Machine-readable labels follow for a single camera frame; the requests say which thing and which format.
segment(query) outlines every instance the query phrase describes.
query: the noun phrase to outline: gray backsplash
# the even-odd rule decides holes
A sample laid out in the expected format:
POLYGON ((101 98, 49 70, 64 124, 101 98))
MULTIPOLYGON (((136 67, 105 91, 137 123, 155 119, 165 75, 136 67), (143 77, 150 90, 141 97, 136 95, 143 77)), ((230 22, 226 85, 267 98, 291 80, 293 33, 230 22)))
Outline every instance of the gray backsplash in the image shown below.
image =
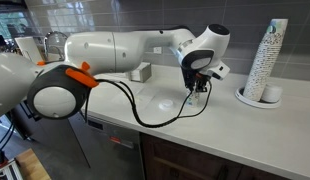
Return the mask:
MULTIPOLYGON (((132 31, 186 25, 200 35, 206 25, 220 23, 231 31, 224 62, 231 72, 248 74, 267 25, 272 18, 288 18, 280 56, 272 76, 310 80, 310 0, 26 0, 29 11, 3 16, 13 37, 42 37, 49 31, 70 35, 84 31, 132 31)), ((145 53, 144 61, 178 66, 172 53, 145 53)))

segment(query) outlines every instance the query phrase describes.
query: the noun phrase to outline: paper cup stack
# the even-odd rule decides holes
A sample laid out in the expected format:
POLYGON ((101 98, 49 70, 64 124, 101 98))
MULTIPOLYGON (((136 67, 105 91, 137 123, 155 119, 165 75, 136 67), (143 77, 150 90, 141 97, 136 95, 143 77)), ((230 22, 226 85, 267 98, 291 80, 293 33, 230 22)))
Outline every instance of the paper cup stack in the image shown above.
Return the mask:
POLYGON ((267 78, 270 76, 282 47, 287 19, 273 19, 260 43, 243 96, 252 101, 260 101, 267 78))

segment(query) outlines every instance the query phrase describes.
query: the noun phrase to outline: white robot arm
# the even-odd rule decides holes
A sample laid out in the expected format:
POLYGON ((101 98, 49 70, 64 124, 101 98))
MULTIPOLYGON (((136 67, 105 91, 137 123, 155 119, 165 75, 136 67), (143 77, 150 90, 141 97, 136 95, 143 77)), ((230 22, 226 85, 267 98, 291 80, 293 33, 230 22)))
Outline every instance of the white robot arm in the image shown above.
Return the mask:
POLYGON ((209 25, 197 38, 183 28, 87 32, 67 39, 64 62, 37 66, 22 56, 0 54, 0 116, 27 95, 31 109, 40 116, 67 118, 80 110, 90 87, 70 78, 66 72, 90 76, 132 71, 140 65, 145 49, 150 47, 169 47, 182 69, 222 80, 229 72, 221 62, 229 38, 229 31, 216 24, 209 25), (80 70, 83 62, 90 66, 87 72, 80 70))

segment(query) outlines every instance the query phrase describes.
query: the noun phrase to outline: counter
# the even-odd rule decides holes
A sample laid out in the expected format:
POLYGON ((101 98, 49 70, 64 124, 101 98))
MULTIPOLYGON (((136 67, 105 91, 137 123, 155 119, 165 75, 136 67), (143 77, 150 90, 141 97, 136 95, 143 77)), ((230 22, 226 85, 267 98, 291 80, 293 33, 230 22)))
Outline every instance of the counter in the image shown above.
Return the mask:
MULTIPOLYGON (((152 65, 146 83, 123 80, 133 90, 140 118, 161 123, 176 116, 186 96, 179 68, 152 65), (170 99, 171 111, 158 104, 170 99)), ((97 78, 118 79, 99 75, 97 78)), ((235 97, 247 76, 229 74, 224 81, 212 80, 213 90, 206 110, 194 118, 179 119, 159 129, 138 125, 131 107, 116 87, 102 83, 89 100, 89 115, 191 147, 209 154, 297 180, 310 179, 310 82, 271 78, 283 87, 282 105, 258 109, 235 97)), ((186 107, 182 115, 195 114, 204 105, 201 94, 197 108, 186 107)))

